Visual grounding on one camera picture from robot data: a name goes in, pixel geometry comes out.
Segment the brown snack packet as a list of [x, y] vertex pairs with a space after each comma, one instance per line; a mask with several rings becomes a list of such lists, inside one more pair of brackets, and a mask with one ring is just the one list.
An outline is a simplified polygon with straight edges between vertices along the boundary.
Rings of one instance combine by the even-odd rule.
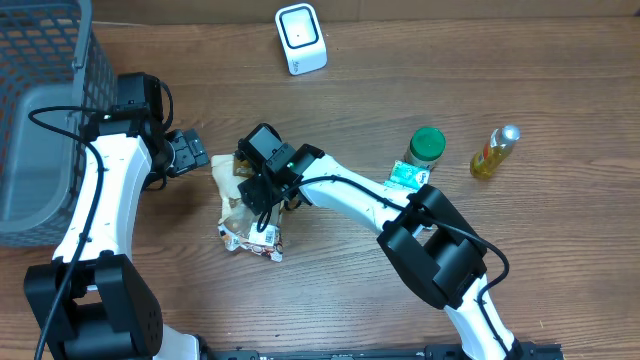
[[234, 252], [238, 249], [249, 251], [274, 262], [283, 258], [281, 234], [281, 206], [273, 208], [267, 228], [257, 231], [258, 215], [255, 215], [242, 201], [238, 189], [246, 177], [234, 174], [234, 156], [231, 154], [211, 157], [212, 177], [221, 198], [221, 217], [218, 221], [220, 238], [225, 248]]

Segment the green lid white jar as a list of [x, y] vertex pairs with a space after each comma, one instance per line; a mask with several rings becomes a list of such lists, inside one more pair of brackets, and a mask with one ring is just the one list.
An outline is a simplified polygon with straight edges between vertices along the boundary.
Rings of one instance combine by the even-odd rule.
[[410, 139], [404, 161], [413, 166], [432, 170], [446, 148], [446, 138], [437, 128], [418, 129]]

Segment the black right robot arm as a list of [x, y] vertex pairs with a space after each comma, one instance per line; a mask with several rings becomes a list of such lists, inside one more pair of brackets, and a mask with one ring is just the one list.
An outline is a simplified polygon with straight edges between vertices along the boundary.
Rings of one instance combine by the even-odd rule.
[[502, 323], [489, 291], [505, 279], [487, 276], [484, 257], [501, 251], [482, 239], [437, 188], [410, 192], [363, 177], [309, 144], [294, 149], [261, 123], [238, 142], [235, 156], [252, 176], [238, 189], [266, 230], [274, 207], [302, 203], [331, 209], [371, 230], [416, 296], [443, 310], [470, 359], [518, 359], [521, 346]]

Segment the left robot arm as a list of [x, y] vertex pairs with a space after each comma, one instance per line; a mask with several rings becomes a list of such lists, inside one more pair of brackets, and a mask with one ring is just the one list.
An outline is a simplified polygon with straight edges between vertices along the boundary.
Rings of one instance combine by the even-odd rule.
[[195, 130], [174, 130], [169, 87], [143, 72], [119, 76], [106, 110], [76, 107], [88, 121], [71, 139], [86, 167], [67, 232], [50, 263], [28, 268], [24, 292], [40, 327], [34, 356], [56, 359], [211, 358], [198, 335], [163, 321], [159, 301], [132, 262], [141, 193], [208, 164]]

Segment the yellow liquid bottle silver cap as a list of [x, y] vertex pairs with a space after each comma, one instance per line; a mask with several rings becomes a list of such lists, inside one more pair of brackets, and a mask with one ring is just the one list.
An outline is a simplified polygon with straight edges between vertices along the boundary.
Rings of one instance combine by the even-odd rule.
[[512, 153], [520, 139], [520, 129], [508, 124], [495, 129], [483, 148], [470, 162], [470, 173], [479, 179], [491, 178], [502, 162]]

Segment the small teal white box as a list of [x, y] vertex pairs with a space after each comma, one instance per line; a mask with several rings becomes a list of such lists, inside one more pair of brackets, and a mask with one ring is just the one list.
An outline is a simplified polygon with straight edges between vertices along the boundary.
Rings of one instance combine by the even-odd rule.
[[429, 182], [430, 170], [396, 160], [389, 181], [395, 184], [419, 190]]

